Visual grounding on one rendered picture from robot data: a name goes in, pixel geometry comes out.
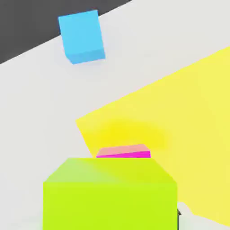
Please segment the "small lime green cube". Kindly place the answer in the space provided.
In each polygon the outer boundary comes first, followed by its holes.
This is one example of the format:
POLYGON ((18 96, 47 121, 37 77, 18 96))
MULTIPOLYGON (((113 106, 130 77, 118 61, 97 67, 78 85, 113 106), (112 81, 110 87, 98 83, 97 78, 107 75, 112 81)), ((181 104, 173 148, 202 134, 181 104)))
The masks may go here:
POLYGON ((151 158, 70 158, 43 183, 43 230, 177 230, 177 184, 151 158))

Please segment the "small magenta cube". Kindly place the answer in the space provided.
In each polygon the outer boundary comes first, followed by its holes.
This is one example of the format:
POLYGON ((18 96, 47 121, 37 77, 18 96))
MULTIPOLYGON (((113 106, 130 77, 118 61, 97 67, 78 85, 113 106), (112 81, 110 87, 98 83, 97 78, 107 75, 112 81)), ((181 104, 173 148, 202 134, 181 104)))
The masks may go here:
POLYGON ((150 150, 144 144, 101 148, 97 158, 151 158, 150 150))

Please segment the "large yellow box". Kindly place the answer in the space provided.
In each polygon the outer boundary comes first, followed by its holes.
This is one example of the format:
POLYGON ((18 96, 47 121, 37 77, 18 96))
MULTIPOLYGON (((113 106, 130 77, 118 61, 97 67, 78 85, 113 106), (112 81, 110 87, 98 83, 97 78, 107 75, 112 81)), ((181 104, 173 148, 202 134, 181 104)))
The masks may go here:
POLYGON ((178 201, 230 227, 230 46, 76 121, 90 151, 144 144, 178 201))

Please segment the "small light blue cube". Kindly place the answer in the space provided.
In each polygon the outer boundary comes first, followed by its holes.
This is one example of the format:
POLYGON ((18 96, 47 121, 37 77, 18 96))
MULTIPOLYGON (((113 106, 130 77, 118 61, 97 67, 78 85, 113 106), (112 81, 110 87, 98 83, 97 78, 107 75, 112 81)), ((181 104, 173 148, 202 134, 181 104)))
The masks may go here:
POLYGON ((71 63, 105 59, 98 11, 58 17, 64 53, 71 63))

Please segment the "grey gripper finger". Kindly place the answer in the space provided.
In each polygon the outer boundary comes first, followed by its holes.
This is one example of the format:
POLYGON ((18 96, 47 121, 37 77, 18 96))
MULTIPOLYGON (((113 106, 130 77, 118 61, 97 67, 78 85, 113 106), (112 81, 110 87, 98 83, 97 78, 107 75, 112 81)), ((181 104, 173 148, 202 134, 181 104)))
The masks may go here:
POLYGON ((185 203, 178 202, 179 230, 230 230, 230 227, 207 218, 197 216, 191 212, 185 203))

